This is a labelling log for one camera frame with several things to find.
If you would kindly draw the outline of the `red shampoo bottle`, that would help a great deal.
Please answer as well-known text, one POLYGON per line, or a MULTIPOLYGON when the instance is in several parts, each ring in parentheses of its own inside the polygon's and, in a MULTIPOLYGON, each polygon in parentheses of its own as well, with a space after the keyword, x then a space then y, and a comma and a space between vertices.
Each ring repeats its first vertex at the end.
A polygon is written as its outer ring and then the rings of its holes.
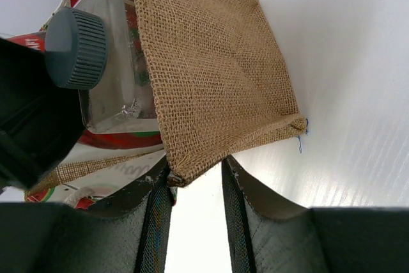
POLYGON ((23 35, 7 35, 5 33, 1 33, 1 38, 4 38, 5 40, 11 41, 18 45, 43 52, 45 50, 45 35, 46 31, 37 31, 34 33, 27 33, 23 35))

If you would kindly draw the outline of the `burlap watermelon canvas bag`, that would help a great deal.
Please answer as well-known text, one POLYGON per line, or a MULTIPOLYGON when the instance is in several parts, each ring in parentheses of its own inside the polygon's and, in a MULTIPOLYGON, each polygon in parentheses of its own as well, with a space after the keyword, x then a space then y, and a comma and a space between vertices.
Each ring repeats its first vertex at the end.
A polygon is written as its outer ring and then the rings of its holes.
MULTIPOLYGON (((58 9, 77 1, 63 0, 58 9)), ((94 134, 84 126, 83 147, 110 156, 86 152, 72 163, 65 158, 26 191, 26 201, 85 209, 162 158, 171 170, 169 186, 184 187, 228 155, 306 131, 259 0, 134 4, 159 130, 94 134)))

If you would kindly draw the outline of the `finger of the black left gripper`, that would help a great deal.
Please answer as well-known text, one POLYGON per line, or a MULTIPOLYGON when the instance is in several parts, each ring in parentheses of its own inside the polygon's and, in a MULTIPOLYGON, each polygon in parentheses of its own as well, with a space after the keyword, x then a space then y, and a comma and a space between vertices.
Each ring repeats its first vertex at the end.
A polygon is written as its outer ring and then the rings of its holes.
POLYGON ((44 55, 1 40, 1 186, 31 189, 84 131, 79 94, 54 85, 44 55))

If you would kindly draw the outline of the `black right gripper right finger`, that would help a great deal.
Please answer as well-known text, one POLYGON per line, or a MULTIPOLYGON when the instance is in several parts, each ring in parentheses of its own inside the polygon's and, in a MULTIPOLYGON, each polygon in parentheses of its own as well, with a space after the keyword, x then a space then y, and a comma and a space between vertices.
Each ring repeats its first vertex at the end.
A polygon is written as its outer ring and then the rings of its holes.
POLYGON ((222 161, 233 272, 407 272, 408 209, 302 207, 222 161))

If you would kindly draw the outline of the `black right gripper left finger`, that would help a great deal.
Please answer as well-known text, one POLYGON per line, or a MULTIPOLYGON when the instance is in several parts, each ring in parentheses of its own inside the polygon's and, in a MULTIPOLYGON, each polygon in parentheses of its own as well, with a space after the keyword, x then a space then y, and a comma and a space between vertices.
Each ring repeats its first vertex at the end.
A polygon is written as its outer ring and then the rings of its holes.
POLYGON ((2 272, 163 272, 172 210, 168 169, 153 168, 85 210, 1 204, 2 272))

